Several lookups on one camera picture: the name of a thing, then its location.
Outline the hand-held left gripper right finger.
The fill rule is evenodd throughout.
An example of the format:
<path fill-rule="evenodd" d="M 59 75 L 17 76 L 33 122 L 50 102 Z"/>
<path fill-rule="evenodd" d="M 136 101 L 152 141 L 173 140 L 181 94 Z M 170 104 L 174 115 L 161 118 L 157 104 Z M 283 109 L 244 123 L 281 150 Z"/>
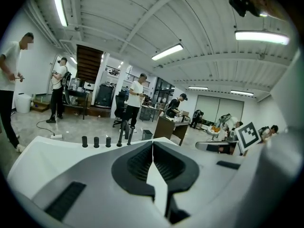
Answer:
<path fill-rule="evenodd" d="M 188 191 L 199 176 L 199 166 L 191 158 L 169 148 L 164 143 L 153 143 L 153 161 L 167 184 L 165 217 L 184 219 L 190 215 L 178 208 L 174 194 Z"/>

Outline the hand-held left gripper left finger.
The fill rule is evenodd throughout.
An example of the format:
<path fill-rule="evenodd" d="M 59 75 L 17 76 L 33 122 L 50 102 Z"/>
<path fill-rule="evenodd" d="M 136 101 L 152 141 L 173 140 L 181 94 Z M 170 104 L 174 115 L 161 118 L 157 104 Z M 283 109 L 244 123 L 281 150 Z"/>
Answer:
<path fill-rule="evenodd" d="M 132 195 L 154 197 L 155 189 L 147 184 L 148 172 L 152 164 L 152 142 L 140 146 L 117 158 L 111 173 L 115 182 Z"/>

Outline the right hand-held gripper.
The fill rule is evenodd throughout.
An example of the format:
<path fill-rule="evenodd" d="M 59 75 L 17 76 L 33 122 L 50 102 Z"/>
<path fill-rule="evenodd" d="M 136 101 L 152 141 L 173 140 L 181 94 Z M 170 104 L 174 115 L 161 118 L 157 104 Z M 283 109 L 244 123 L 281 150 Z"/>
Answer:
<path fill-rule="evenodd" d="M 259 132 L 255 129 L 254 124 L 250 122 L 231 131 L 224 141 L 197 142 L 195 148 L 201 151 L 245 156 L 250 148 L 260 142 Z"/>

